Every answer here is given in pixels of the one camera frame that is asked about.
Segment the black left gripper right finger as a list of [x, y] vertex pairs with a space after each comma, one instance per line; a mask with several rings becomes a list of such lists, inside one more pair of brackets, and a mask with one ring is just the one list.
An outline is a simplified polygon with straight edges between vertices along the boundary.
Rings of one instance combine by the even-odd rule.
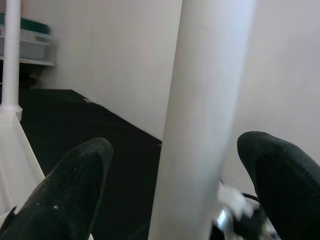
[[241, 134], [237, 152], [279, 237], [318, 240], [320, 166], [297, 145], [266, 132]]

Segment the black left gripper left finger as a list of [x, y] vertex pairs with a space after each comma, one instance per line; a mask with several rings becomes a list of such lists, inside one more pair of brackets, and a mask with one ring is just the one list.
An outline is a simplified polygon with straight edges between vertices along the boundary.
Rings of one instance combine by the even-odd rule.
[[2, 240], [87, 240], [102, 201], [113, 147], [97, 137], [69, 150], [0, 228]]

